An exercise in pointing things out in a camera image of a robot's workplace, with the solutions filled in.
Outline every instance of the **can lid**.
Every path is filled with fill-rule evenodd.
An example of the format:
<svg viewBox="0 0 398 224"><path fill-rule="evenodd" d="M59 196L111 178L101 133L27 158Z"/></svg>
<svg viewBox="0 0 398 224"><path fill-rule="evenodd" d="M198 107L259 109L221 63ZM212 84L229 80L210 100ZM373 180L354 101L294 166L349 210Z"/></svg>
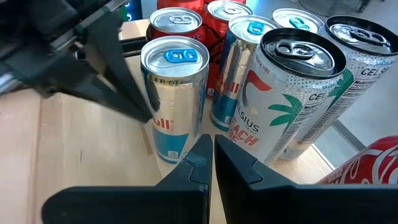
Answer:
<svg viewBox="0 0 398 224"><path fill-rule="evenodd" d="M333 78L346 66L345 56L335 44L304 30L271 30L262 37L261 50L278 67L312 79Z"/></svg>
<svg viewBox="0 0 398 224"><path fill-rule="evenodd" d="M253 15L249 6L236 1L213 1L207 11L217 19L228 22L236 16Z"/></svg>
<svg viewBox="0 0 398 224"><path fill-rule="evenodd" d="M367 54L398 54L398 36L371 21L333 16L326 20L327 32L342 44Z"/></svg>
<svg viewBox="0 0 398 224"><path fill-rule="evenodd" d="M201 26L202 19L193 10L182 7L167 7L150 15L150 24L168 34L183 34Z"/></svg>
<svg viewBox="0 0 398 224"><path fill-rule="evenodd" d="M323 26L322 20L317 16L299 9L275 10L272 19L282 27L302 29L314 34Z"/></svg>
<svg viewBox="0 0 398 224"><path fill-rule="evenodd" d="M266 32L280 28L276 22L261 16L237 16L230 20L229 29L237 38L258 44Z"/></svg>
<svg viewBox="0 0 398 224"><path fill-rule="evenodd" d="M188 37L160 37L141 50L141 64L154 75L165 78L189 77L203 70L208 62L206 47Z"/></svg>

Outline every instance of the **blue pull tab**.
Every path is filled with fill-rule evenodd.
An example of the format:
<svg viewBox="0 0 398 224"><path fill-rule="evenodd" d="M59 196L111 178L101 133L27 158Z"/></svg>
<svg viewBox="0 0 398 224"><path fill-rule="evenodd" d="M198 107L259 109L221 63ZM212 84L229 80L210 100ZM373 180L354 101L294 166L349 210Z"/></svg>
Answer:
<svg viewBox="0 0 398 224"><path fill-rule="evenodd" d="M306 23L299 17L290 18L289 22L296 29L301 29L301 30L306 30L306 31L310 30L310 26L306 25Z"/></svg>
<svg viewBox="0 0 398 224"><path fill-rule="evenodd" d="M248 25L248 32L254 35L261 35L264 32L264 26L262 22L251 21Z"/></svg>
<svg viewBox="0 0 398 224"><path fill-rule="evenodd" d="M193 49L172 49L164 53L164 59L170 63L196 62L198 54Z"/></svg>

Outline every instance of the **wooden surface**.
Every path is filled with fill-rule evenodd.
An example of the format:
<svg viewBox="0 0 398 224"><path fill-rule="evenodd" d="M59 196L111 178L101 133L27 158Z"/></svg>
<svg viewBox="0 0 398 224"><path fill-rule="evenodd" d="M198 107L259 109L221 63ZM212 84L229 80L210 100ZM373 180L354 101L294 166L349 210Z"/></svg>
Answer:
<svg viewBox="0 0 398 224"><path fill-rule="evenodd" d="M148 21L123 25L123 37L142 35ZM139 57L126 59L142 84ZM219 134L209 119L204 133ZM30 90L0 97L0 223L41 223L40 208L55 192L76 185L155 185L173 168L154 153L152 133L117 112L72 96L41 100ZM273 168L300 183L332 169L311 148ZM213 171L211 223L225 223Z"/></svg>

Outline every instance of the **red can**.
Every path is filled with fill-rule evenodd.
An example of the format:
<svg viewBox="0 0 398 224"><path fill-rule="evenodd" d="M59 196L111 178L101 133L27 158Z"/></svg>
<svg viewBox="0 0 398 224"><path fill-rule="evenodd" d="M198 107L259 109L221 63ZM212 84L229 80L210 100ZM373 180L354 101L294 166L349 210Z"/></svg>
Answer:
<svg viewBox="0 0 398 224"><path fill-rule="evenodd" d="M216 1L216 0L205 0L205 3L206 3L206 4L210 4L210 3L212 3L213 1ZM236 1L236 2L240 2L240 3L242 3L242 4L246 4L246 0L232 0L232 1Z"/></svg>
<svg viewBox="0 0 398 224"><path fill-rule="evenodd" d="M319 184L398 184L398 136L377 140Z"/></svg>
<svg viewBox="0 0 398 224"><path fill-rule="evenodd" d="M236 16L253 15L253 11L242 3L235 1L213 1L207 7L203 18L206 41L210 53L207 95L213 96L218 75L220 74L221 51L228 30L228 22Z"/></svg>
<svg viewBox="0 0 398 224"><path fill-rule="evenodd" d="M199 13L201 16L205 13L204 0L157 0L157 9L167 7L184 7Z"/></svg>
<svg viewBox="0 0 398 224"><path fill-rule="evenodd" d="M159 9L150 15L148 40L170 35L191 37L205 43L205 30L200 15L182 7Z"/></svg>

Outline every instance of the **aluminum can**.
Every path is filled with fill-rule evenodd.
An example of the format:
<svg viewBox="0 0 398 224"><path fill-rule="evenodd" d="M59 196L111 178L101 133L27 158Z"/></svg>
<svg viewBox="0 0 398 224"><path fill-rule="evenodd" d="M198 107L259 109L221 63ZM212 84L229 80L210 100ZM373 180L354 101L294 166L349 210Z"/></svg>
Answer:
<svg viewBox="0 0 398 224"><path fill-rule="evenodd" d="M273 163L336 86L342 51L308 31L280 28L262 36L248 66L228 137Z"/></svg>
<svg viewBox="0 0 398 224"><path fill-rule="evenodd" d="M398 136L377 140L318 184L398 184Z"/></svg>
<svg viewBox="0 0 398 224"><path fill-rule="evenodd" d="M235 1L213 1L207 7L203 18L205 28L205 46L210 53L210 69L207 81L207 95L213 96L218 75L220 74L221 52L228 30L228 22L236 16L253 15L253 11L244 4Z"/></svg>
<svg viewBox="0 0 398 224"><path fill-rule="evenodd" d="M181 35L193 38L204 44L205 30L202 19L196 12L182 7L159 9L150 15L153 39L168 35Z"/></svg>
<svg viewBox="0 0 398 224"><path fill-rule="evenodd" d="M391 68L398 57L398 36L364 19L331 17L320 35L344 52L347 69L325 103L281 154L282 159L295 159L308 149L317 137Z"/></svg>
<svg viewBox="0 0 398 224"><path fill-rule="evenodd" d="M247 65L262 35L276 28L280 28L277 23L260 16L237 16L230 20L211 106L211 121L220 130L229 128Z"/></svg>
<svg viewBox="0 0 398 224"><path fill-rule="evenodd" d="M323 26L317 16L299 9L277 9L272 13L272 20L282 27L302 29L314 34Z"/></svg>
<svg viewBox="0 0 398 224"><path fill-rule="evenodd" d="M205 4L210 4L213 1L217 1L217 0L205 0ZM236 2L240 2L242 4L246 4L246 0L232 0L232 1L236 1Z"/></svg>
<svg viewBox="0 0 398 224"><path fill-rule="evenodd" d="M154 145L168 163L176 164L201 134L208 61L206 47L188 37L161 37L141 50L146 88L160 101L152 119Z"/></svg>
<svg viewBox="0 0 398 224"><path fill-rule="evenodd" d="M205 13L204 0L157 0L157 9L167 7L184 7L197 12L201 16Z"/></svg>

